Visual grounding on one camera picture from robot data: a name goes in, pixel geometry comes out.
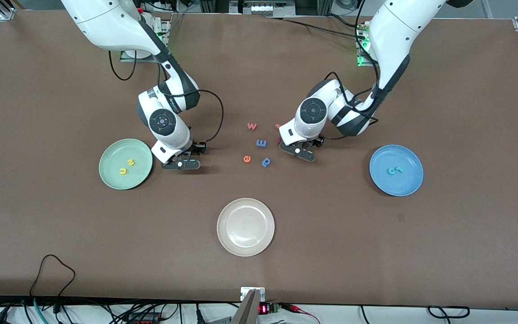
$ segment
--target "wooden stick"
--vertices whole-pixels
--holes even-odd
[[[11,0],[11,2],[13,2],[17,9],[25,9],[25,7],[23,7],[18,0]]]

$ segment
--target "brown table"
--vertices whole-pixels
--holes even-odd
[[[121,138],[154,142],[135,112],[154,64],[117,80],[107,52],[64,11],[19,11],[0,24],[0,294],[27,294],[41,257],[55,253],[78,273],[72,296],[237,300],[239,287],[258,285],[296,303],[518,307],[518,32],[509,20],[433,20],[380,122],[328,141],[311,164],[276,148],[274,125],[329,71],[354,92],[374,82],[356,66],[352,39],[263,17],[186,15],[170,47],[224,100],[223,129],[199,171],[155,164],[140,187],[117,191],[101,182],[99,156]],[[203,94],[181,117],[208,137],[219,107]],[[394,143],[425,169],[409,197],[381,193],[368,174],[372,153]],[[216,236],[219,212],[240,197],[263,201],[276,222],[271,245],[250,258]],[[36,293],[55,295],[69,278],[49,261]]]

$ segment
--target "teal cable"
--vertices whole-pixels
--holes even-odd
[[[39,306],[37,305],[37,302],[35,301],[35,299],[33,299],[33,306],[35,306],[35,311],[37,312],[37,315],[39,315],[39,318],[41,318],[43,323],[44,324],[49,324],[49,322],[47,322],[47,320],[45,319],[45,317],[43,317],[43,314],[39,310]]]

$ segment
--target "plate rim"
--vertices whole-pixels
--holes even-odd
[[[419,166],[421,167],[421,181],[419,181],[419,184],[417,185],[417,188],[415,188],[413,191],[411,191],[410,193],[406,193],[406,194],[395,194],[395,193],[389,193],[388,191],[386,191],[385,189],[383,189],[378,183],[377,183],[377,180],[376,178],[373,177],[373,172],[371,171],[371,164],[374,160],[374,158],[376,158],[376,156],[378,155],[378,152],[381,150],[381,149],[384,149],[386,147],[389,147],[389,146],[395,146],[397,148],[402,148],[403,150],[407,150],[408,152],[410,152],[411,154],[413,154],[413,156],[415,156],[415,158],[417,159],[417,162],[419,163]],[[378,187],[383,193],[386,193],[388,195],[391,195],[393,197],[406,197],[408,195],[412,195],[413,193],[415,193],[417,190],[419,190],[419,188],[421,187],[421,185],[423,184],[423,178],[425,176],[425,172],[424,172],[424,169],[423,169],[423,163],[421,163],[421,159],[419,158],[419,156],[417,156],[417,154],[415,154],[415,152],[413,152],[411,149],[403,146],[403,145],[399,145],[399,144],[387,144],[387,145],[383,145],[381,146],[380,148],[376,149],[374,151],[374,153],[372,154],[371,158],[369,159],[369,175],[371,176],[371,180],[373,180],[373,183],[376,185],[376,187]]]
[[[122,139],[120,139],[118,141],[115,141],[115,142],[111,143],[111,145],[109,145],[107,147],[107,149],[105,149],[103,151],[103,154],[101,154],[101,157],[99,158],[99,166],[98,166],[98,172],[99,172],[99,177],[101,178],[101,181],[103,181],[103,183],[105,183],[105,185],[107,187],[110,187],[111,189],[115,189],[115,190],[128,190],[128,189],[135,188],[138,185],[141,185],[143,183],[143,181],[145,181],[145,179],[149,176],[150,172],[148,172],[146,174],[145,178],[143,180],[141,180],[138,184],[135,184],[135,185],[130,186],[130,187],[118,188],[118,187],[112,186],[107,181],[105,181],[105,179],[103,178],[103,174],[101,172],[102,162],[107,159],[105,154],[107,153],[107,151],[109,151],[109,149],[111,149],[111,147],[113,147],[115,145],[118,145],[120,142],[135,142],[135,144],[137,146],[141,147],[142,149],[144,149],[146,153],[148,152],[148,155],[150,156],[150,158],[148,159],[149,160],[149,170],[150,170],[150,172],[151,172],[151,169],[153,168],[153,158],[152,158],[152,154],[151,154],[151,150],[149,149],[149,146],[147,144],[145,144],[143,141],[140,141],[139,139],[136,139],[136,138],[122,138]]]
[[[232,205],[236,205],[237,203],[239,203],[240,201],[244,201],[244,200],[248,200],[250,199],[251,201],[254,201],[255,203],[258,203],[260,207],[264,207],[265,210],[263,211],[263,213],[265,214],[265,216],[267,216],[267,222],[268,223],[272,223],[273,226],[272,226],[272,230],[270,230],[268,232],[268,238],[266,238],[266,241],[268,242],[267,245],[262,248],[261,250],[253,253],[253,254],[241,254],[241,253],[237,253],[235,251],[233,251],[232,249],[228,248],[225,243],[223,242],[223,239],[221,237],[221,235],[219,234],[219,230],[220,230],[220,224],[221,224],[221,220],[225,217],[224,215],[224,212],[227,208],[231,207]],[[251,197],[242,197],[242,198],[238,198],[238,199],[235,199],[234,201],[231,201],[229,202],[227,205],[225,205],[225,207],[223,207],[223,209],[221,210],[221,212],[219,213],[219,216],[217,218],[217,227],[216,227],[216,230],[217,230],[217,238],[219,240],[219,242],[221,243],[221,245],[223,246],[223,248],[225,250],[227,250],[229,253],[233,254],[234,256],[238,256],[238,257],[253,257],[253,256],[256,256],[257,254],[265,251],[266,248],[269,247],[269,245],[271,244],[271,242],[273,241],[273,237],[275,236],[275,219],[273,218],[273,213],[271,212],[271,209],[269,209],[269,207],[267,207],[267,205],[265,205],[265,203],[263,203],[262,201],[259,201],[255,198],[251,198]]]

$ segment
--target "blue plate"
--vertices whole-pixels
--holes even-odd
[[[408,196],[423,183],[421,161],[400,145],[386,145],[376,150],[369,162],[369,172],[377,187],[392,196]]]

